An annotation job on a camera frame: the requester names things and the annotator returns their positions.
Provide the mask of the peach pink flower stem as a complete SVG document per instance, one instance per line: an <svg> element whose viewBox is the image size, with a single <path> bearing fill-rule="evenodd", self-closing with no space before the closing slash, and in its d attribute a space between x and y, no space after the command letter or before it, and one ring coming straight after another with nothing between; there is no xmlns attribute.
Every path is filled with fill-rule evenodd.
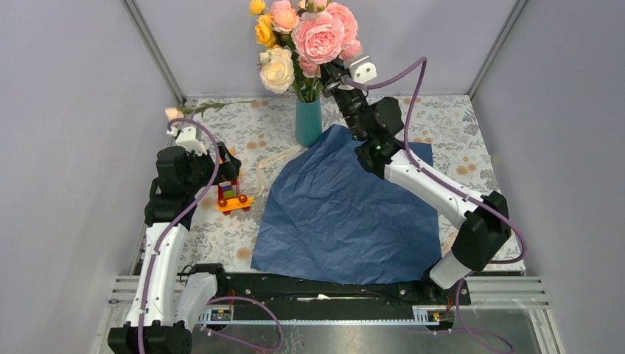
<svg viewBox="0 0 625 354"><path fill-rule="evenodd" d="M300 17L291 1L275 1L270 7L273 28L280 33L290 33L300 22Z"/></svg>

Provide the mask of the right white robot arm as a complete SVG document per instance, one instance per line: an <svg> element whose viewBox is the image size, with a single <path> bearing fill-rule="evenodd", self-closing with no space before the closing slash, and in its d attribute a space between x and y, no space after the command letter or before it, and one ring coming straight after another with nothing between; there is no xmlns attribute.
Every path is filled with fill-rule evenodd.
<svg viewBox="0 0 625 354"><path fill-rule="evenodd" d="M361 143L355 153L363 169L413 193L458 230L451 250L426 271L422 285L425 299L440 304L461 278L484 270L511 237L507 200L499 192L483 195L453 181L400 141L405 121L398 99L369 103L366 98L372 89L367 81L374 77L369 61L321 65L324 95L334 98L352 138Z"/></svg>

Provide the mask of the pink flowers bunch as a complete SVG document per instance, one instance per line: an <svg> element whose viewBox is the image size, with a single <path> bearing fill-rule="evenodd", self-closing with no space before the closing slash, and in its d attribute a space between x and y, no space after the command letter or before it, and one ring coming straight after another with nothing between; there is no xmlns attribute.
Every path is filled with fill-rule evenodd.
<svg viewBox="0 0 625 354"><path fill-rule="evenodd" d="M333 1L300 1L300 21L291 32L303 77L318 79L321 65L351 60L362 52L359 25L353 12Z"/></svg>

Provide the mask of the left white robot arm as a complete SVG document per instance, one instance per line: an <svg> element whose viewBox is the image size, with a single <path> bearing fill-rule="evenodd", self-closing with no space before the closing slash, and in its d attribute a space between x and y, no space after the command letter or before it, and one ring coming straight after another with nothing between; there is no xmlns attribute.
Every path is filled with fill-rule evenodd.
<svg viewBox="0 0 625 354"><path fill-rule="evenodd" d="M217 160L184 147L166 147L157 154L157 176L144 209L145 257L139 285L120 327L109 330L113 353L190 353L192 331L205 304L228 296L227 281L217 266L193 271L181 294L174 294L178 261L192 216L203 194L228 177L237 177L241 162L223 142Z"/></svg>

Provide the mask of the blue wrapping paper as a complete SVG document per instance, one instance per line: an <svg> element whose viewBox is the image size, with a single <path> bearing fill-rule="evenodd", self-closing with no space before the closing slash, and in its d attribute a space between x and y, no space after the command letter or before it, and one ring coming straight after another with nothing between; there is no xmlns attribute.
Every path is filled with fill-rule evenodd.
<svg viewBox="0 0 625 354"><path fill-rule="evenodd" d="M420 280L441 259L439 216L366 172L347 128L333 125L272 183L251 267L368 285Z"/></svg>

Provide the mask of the cream rosebud flower stem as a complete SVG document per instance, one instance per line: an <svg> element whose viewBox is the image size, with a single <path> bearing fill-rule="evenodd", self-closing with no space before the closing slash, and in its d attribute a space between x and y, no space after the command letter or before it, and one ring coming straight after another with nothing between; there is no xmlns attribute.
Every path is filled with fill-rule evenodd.
<svg viewBox="0 0 625 354"><path fill-rule="evenodd" d="M236 105L236 104L245 104L252 103L253 100L239 100L229 103L221 103L221 102L206 102L201 103L194 107L186 107L186 106L178 106L178 107L169 107L165 109L165 115L169 121L174 119L182 119L186 115L194 116L195 114L203 114L206 110L214 109L219 111L222 108L225 108L228 105Z"/></svg>

